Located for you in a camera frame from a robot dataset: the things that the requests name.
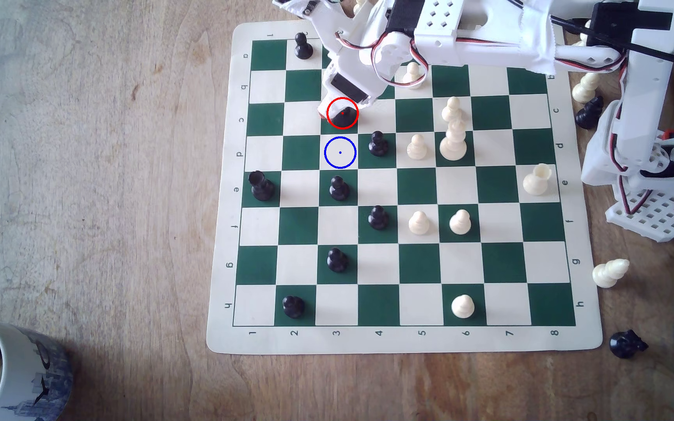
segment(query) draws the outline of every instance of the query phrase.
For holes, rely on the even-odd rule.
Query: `captured chess piece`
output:
[[[646,350],[649,345],[633,331],[616,332],[610,337],[610,350],[617,358],[631,358],[636,351]]]
[[[332,177],[330,185],[330,196],[333,199],[343,201],[350,196],[350,186],[342,180],[342,177],[335,175]]]
[[[251,185],[251,194],[257,200],[266,202],[275,192],[275,184],[264,178],[264,173],[261,171],[251,172],[248,175],[248,183]]]
[[[295,56],[297,58],[306,60],[314,54],[314,48],[305,40],[305,33],[298,32],[295,34],[295,44]]]
[[[603,106],[602,96],[589,100],[589,102],[584,104],[583,109],[576,112],[576,116],[574,117],[576,124],[583,129],[594,129],[600,121]]]

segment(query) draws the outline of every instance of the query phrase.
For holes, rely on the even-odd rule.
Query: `green square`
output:
[[[486,283],[526,282],[521,243],[483,243],[482,270]]]
[[[509,76],[509,95],[546,94],[548,92],[544,74],[514,67],[509,67],[506,72]]]
[[[286,69],[287,40],[253,41],[251,45],[252,71],[284,71]]]
[[[316,244],[318,207],[280,207],[278,244]]]
[[[358,285],[358,326],[399,326],[399,285]]]
[[[528,284],[532,326],[576,326],[571,284]]]
[[[556,163],[553,129],[516,129],[513,132],[517,165]]]
[[[305,306],[299,318],[289,318],[282,310],[282,299],[300,297]],[[316,285],[277,285],[275,288],[275,326],[314,326],[316,324]]]
[[[472,97],[473,128],[475,130],[511,129],[509,97]]]
[[[446,132],[436,132],[436,166],[475,166],[475,143],[473,132],[466,132],[464,142],[467,143],[467,152],[462,159],[449,161],[441,155],[441,141],[446,137]]]
[[[348,268],[344,272],[332,272],[326,265],[326,257],[333,247],[340,249],[348,257]],[[318,284],[356,284],[358,283],[358,245],[327,244],[319,246],[318,263],[316,264],[316,283]]]
[[[520,203],[525,241],[565,241],[560,202]]]
[[[436,98],[470,96],[470,68],[468,66],[432,66],[431,81],[433,96]]]
[[[436,168],[397,168],[397,200],[399,205],[435,204]]]
[[[330,195],[332,177],[339,175],[350,186],[350,196],[343,200],[335,200]],[[357,206],[358,205],[358,170],[330,169],[319,171],[319,206]]]
[[[257,200],[256,197],[251,193],[251,184],[248,182],[248,175],[250,172],[243,173],[243,187],[241,187],[241,192],[243,198],[241,199],[241,207],[277,207],[280,206],[280,177],[281,174],[279,171],[267,171],[264,173],[264,177],[267,180],[272,181],[275,185],[275,191],[272,193],[270,200],[265,202]]]
[[[432,132],[433,99],[395,100],[397,133]]]
[[[388,143],[387,153],[383,157],[375,157],[369,151],[370,134],[358,135],[358,168],[396,168],[397,141],[394,133],[384,133]]]
[[[441,282],[438,244],[399,245],[399,283],[437,284]]]
[[[319,169],[319,136],[282,138],[282,170]]]
[[[478,183],[478,203],[519,202],[517,169],[515,166],[475,167]]]
[[[388,225],[384,229],[373,229],[369,225],[369,215],[373,206],[358,207],[359,244],[397,243],[397,206],[381,206],[388,214]]]
[[[247,136],[282,136],[285,103],[249,104]]]
[[[452,301],[460,295],[469,295],[475,304],[475,312],[468,318],[459,318],[452,313]],[[482,284],[441,285],[443,297],[444,326],[485,326],[485,288]]]
[[[320,100],[321,70],[286,72],[286,102]]]
[[[438,236],[442,243],[479,243],[480,215],[477,205],[438,205],[438,220],[449,221],[460,209],[470,213],[472,228],[464,235],[454,234],[447,223],[439,224]]]
[[[277,246],[239,246],[236,285],[275,285]]]

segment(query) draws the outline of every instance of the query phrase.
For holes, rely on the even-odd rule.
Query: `coffee mug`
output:
[[[60,344],[0,323],[0,421],[55,421],[72,384],[72,368]]]

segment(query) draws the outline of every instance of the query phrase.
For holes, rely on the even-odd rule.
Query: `chessboard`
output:
[[[304,32],[314,53],[295,56]],[[389,86],[356,124],[317,113],[330,64],[308,21],[246,23],[233,34],[208,347],[227,354],[580,350],[602,343],[568,74],[432,66],[420,88]],[[396,75],[400,80],[405,66]],[[460,99],[466,155],[439,152],[441,111]],[[369,153],[371,133],[388,153]],[[428,153],[410,159],[422,134]],[[548,190],[522,180],[545,163]],[[274,191],[252,195],[251,172]],[[339,175],[351,187],[330,196]],[[381,205],[388,226],[373,229]],[[469,212],[457,235],[450,218]],[[430,229],[408,221],[424,211]],[[347,270],[326,258],[337,247]],[[475,311],[459,318],[454,298]],[[291,318],[283,298],[299,297]]]

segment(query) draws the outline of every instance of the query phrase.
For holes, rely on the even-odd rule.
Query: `white square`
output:
[[[471,97],[509,94],[509,74],[506,67],[471,64],[469,69]]]
[[[519,202],[521,203],[544,203],[544,202],[560,202],[558,193],[558,176],[556,174],[556,166],[548,164],[552,174],[548,180],[548,189],[540,196],[533,196],[524,191],[524,178],[528,174],[532,174],[535,166],[517,166],[517,190],[519,191]]]
[[[316,244],[277,246],[277,285],[316,285]]]
[[[316,285],[316,325],[358,325],[358,285]]]
[[[397,205],[397,168],[359,169],[358,205]]]
[[[431,227],[426,234],[410,232],[410,217],[417,211],[426,212]],[[438,205],[399,205],[397,207],[397,238],[399,244],[438,243]]]
[[[280,207],[319,206],[319,171],[283,171],[280,173]]]
[[[275,324],[275,285],[239,285],[233,308],[235,326]]]
[[[241,209],[240,245],[276,246],[279,228],[279,207],[244,207]]]
[[[526,283],[488,283],[483,288],[488,326],[532,324]]]
[[[400,284],[399,324],[443,325],[441,284]]]
[[[358,244],[358,283],[397,285],[399,283],[398,244]]]
[[[462,110],[462,121],[467,131],[473,130],[473,103],[470,97],[458,97],[459,109]],[[441,118],[441,112],[446,107],[449,97],[438,97],[433,99],[433,130],[436,132],[445,132],[449,129],[449,123]]]
[[[426,156],[412,159],[407,155],[407,146],[415,135],[423,136]],[[433,132],[397,133],[397,168],[432,168],[436,166],[436,135]]]
[[[514,155],[514,131],[479,130],[473,133],[476,166],[512,166]]]
[[[283,103],[286,101],[285,71],[252,71],[248,103]]]
[[[436,201],[439,205],[477,203],[477,171],[475,167],[436,167]]]
[[[319,244],[358,244],[358,206],[319,207]]]
[[[512,129],[550,127],[548,94],[509,95],[509,107],[511,108]]]
[[[282,136],[246,138],[245,172],[282,170]]]
[[[283,136],[305,136],[321,133],[318,101],[296,101],[285,104]]]
[[[480,241],[483,243],[520,243],[522,216],[518,203],[481,203]]]
[[[397,131],[394,100],[376,100],[374,105],[360,110],[358,115],[358,133],[383,133]]]
[[[562,241],[524,243],[524,266],[527,283],[568,283],[566,244]]]
[[[442,284],[482,284],[480,243],[441,243],[439,257]]]

